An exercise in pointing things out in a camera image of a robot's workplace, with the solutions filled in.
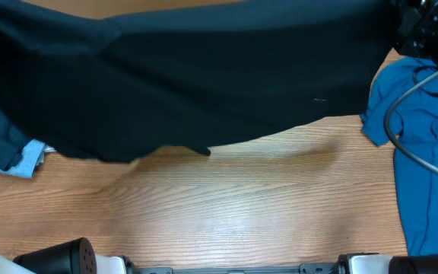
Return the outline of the black t-shirt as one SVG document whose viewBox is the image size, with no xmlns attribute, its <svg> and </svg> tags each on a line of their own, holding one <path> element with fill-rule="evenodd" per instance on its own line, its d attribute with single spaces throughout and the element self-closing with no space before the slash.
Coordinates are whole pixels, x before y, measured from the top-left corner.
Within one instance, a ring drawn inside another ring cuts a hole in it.
<svg viewBox="0 0 438 274">
<path fill-rule="evenodd" d="M 0 1 L 0 108 L 72 158 L 202 154 L 367 108 L 391 1 L 244 1 L 92 20 Z"/>
</svg>

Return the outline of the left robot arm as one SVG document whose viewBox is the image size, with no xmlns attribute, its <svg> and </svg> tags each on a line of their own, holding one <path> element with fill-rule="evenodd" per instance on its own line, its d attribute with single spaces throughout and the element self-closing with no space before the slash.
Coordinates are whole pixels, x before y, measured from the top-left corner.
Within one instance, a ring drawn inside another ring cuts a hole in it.
<svg viewBox="0 0 438 274">
<path fill-rule="evenodd" d="M 0 255 L 0 274 L 133 274 L 134 266 L 119 256 L 94 252 L 90 241 L 78 238 L 9 260 Z"/>
</svg>

